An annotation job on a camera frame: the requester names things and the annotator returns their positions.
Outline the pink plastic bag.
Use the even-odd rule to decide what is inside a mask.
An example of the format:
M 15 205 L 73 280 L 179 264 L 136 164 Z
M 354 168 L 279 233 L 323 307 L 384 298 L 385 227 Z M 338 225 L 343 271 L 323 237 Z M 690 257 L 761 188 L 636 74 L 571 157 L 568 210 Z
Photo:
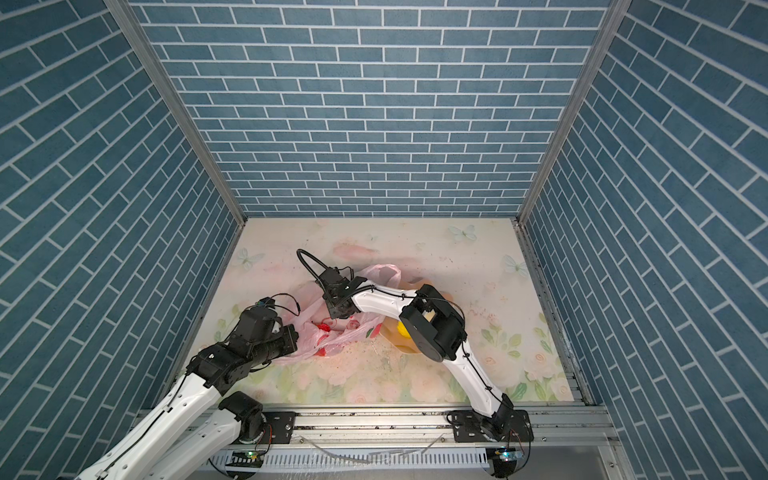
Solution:
M 348 319 L 330 317 L 321 288 L 314 282 L 305 282 L 289 291 L 293 300 L 288 299 L 290 312 L 281 312 L 284 325 L 293 325 L 298 333 L 297 351 L 275 360 L 280 366 L 287 366 L 307 360 L 313 356 L 333 356 L 344 347 L 365 339 L 375 338 L 385 320 L 385 315 L 376 313 L 355 313 Z M 317 328 L 325 323 L 331 332 Z

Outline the peach lotus shaped bowl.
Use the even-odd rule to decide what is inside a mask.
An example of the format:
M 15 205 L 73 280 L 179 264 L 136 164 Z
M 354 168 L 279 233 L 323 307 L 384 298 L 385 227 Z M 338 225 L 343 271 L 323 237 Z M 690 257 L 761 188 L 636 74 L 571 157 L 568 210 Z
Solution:
M 440 345 L 439 336 L 445 319 L 443 310 L 450 303 L 426 278 L 411 283 L 402 282 L 400 287 L 406 292 L 391 297 L 394 306 L 385 315 L 382 335 L 402 353 L 423 354 L 433 361 L 442 362 L 446 349 Z M 405 324 L 410 339 L 398 333 L 399 321 Z

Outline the yellow fake lemon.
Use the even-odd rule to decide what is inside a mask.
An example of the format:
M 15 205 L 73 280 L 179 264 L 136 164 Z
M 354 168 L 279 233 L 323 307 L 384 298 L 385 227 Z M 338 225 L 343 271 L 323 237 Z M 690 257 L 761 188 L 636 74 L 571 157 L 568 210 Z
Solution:
M 397 331 L 398 331 L 398 333 L 399 333 L 399 334 L 400 334 L 402 337 L 404 337 L 404 338 L 407 338 L 407 339 L 410 339 L 410 338 L 411 338 L 411 335 L 410 335 L 410 333 L 408 332 L 408 330 L 407 330 L 407 328 L 406 328 L 405 324 L 404 324 L 402 321 L 399 321 L 399 322 L 397 323 Z

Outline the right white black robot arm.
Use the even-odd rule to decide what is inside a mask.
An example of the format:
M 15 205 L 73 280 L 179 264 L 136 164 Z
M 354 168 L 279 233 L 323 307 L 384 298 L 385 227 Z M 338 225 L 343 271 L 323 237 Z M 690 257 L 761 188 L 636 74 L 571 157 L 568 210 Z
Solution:
M 433 286 L 396 289 L 361 276 L 346 278 L 332 267 L 314 278 L 335 319 L 373 313 L 401 321 L 418 350 L 432 361 L 444 364 L 463 389 L 485 438 L 521 443 L 533 440 L 527 413 L 514 407 L 472 352 L 462 311 Z

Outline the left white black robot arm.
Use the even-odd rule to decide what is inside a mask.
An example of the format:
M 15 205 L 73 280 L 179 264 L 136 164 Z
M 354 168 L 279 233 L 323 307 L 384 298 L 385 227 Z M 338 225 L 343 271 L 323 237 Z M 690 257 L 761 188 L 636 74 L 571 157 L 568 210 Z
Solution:
M 169 393 L 79 479 L 143 479 L 158 468 L 165 478 L 192 472 L 235 441 L 265 432 L 263 405 L 231 389 L 259 367 L 297 351 L 298 333 L 284 325 L 280 306 L 265 297 L 241 312 L 224 340 L 200 350 Z

